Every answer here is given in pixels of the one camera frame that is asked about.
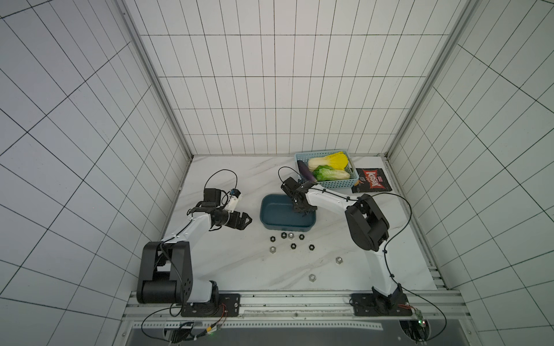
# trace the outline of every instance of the black mounting plate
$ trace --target black mounting plate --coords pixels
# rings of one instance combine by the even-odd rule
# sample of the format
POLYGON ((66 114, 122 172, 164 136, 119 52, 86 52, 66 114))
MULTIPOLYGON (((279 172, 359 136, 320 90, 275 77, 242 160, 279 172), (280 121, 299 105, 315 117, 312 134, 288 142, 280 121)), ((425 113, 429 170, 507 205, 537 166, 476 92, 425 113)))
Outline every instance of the black mounting plate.
MULTIPOLYGON (((236 317, 239 315, 240 294, 237 293, 220 293, 219 303, 225 304, 227 307, 227 317, 236 317)), ((185 304, 182 317, 219 317, 223 314, 223 306, 219 306, 213 314, 206 315, 202 308, 203 303, 185 304)))
MULTIPOLYGON (((393 305, 388 312, 379 311, 371 302, 373 301, 372 293, 353 293, 350 295, 350 305, 354 308, 354 316, 359 317, 375 317, 375 316, 411 316, 412 309, 405 309, 393 305)), ((399 299, 401 302, 408 303, 408 297, 403 293, 399 299)))

